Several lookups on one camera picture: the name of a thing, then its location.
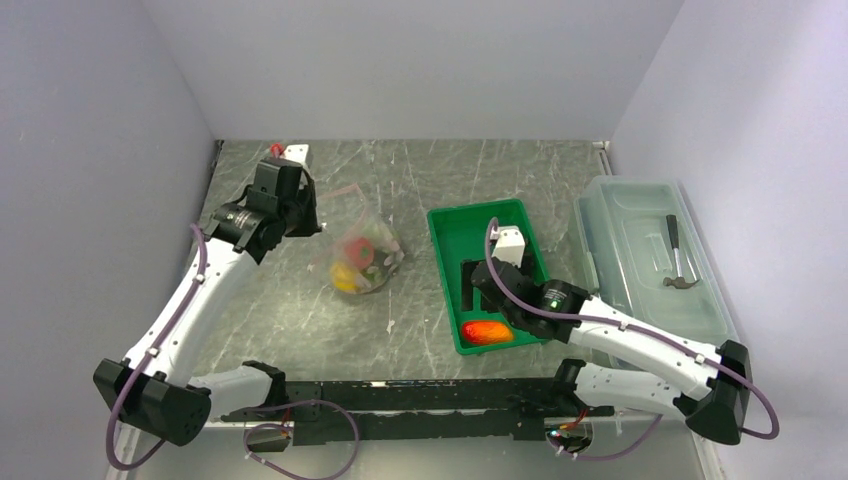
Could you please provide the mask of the yellow lemon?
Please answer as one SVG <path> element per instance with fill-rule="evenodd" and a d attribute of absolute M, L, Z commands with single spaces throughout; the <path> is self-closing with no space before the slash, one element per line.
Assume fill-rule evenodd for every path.
<path fill-rule="evenodd" d="M 358 276 L 359 271 L 352 269 L 345 262 L 334 262 L 330 267 L 332 284 L 343 293 L 357 294 L 359 292 Z"/>

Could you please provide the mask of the green plastic tray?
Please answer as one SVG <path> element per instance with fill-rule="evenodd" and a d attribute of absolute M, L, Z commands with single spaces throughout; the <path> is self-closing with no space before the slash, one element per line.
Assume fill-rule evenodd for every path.
<path fill-rule="evenodd" d="M 521 274 L 536 284 L 548 280 L 547 266 L 525 206 L 518 199 L 497 200 L 433 209 L 427 219 L 445 298 L 449 326 L 458 354 L 480 355 L 495 350 L 543 344 L 517 329 L 501 314 L 475 281 L 496 288 L 485 261 L 483 238 L 491 219 L 500 227 L 515 227 L 525 247 Z"/>

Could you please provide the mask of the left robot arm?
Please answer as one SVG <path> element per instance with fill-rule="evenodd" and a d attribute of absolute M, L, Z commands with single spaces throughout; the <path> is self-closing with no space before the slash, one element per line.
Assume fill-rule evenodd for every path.
<path fill-rule="evenodd" d="M 120 424 L 184 446 L 211 418 L 251 409 L 272 420 L 285 411 L 285 374 L 275 367 L 246 361 L 224 373 L 193 372 L 231 298 L 266 255 L 286 237 L 321 232 L 310 160 L 306 144 L 260 160 L 241 195 L 192 229 L 197 252 L 158 318 L 121 360 L 104 359 L 94 372 L 110 409 L 107 446 Z"/>

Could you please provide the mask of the clear zip top bag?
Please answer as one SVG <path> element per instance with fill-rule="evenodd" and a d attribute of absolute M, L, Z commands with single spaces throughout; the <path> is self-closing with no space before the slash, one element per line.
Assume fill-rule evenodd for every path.
<path fill-rule="evenodd" d="M 317 198 L 320 246 L 307 271 L 337 291 L 364 295 L 381 288 L 404 261 L 399 235 L 356 183 Z"/>

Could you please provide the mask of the pink peach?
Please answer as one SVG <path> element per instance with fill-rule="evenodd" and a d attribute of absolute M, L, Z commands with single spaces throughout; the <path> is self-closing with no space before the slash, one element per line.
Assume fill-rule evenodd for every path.
<path fill-rule="evenodd" d="M 358 270 L 367 270 L 374 264 L 375 248 L 370 240 L 358 237 L 348 241 L 343 247 L 344 255 L 350 265 Z"/>

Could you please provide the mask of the red orange mango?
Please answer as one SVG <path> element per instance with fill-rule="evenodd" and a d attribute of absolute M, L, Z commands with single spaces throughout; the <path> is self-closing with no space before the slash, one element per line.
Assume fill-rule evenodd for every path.
<path fill-rule="evenodd" d="M 513 331 L 506 324 L 493 320 L 465 322 L 460 328 L 460 337 L 474 346 L 509 343 L 515 340 Z"/>

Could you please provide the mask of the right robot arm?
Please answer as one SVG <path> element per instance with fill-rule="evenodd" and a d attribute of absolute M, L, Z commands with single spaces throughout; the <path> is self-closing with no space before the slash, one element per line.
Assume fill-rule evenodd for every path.
<path fill-rule="evenodd" d="M 551 388 L 557 411 L 616 406 L 666 415 L 719 444 L 737 445 L 753 392 L 749 351 L 726 340 L 715 346 L 670 334 L 616 310 L 560 280 L 537 283 L 515 266 L 481 261 L 470 276 L 484 302 L 507 323 L 541 340 L 599 350 L 629 370 L 565 360 Z"/>

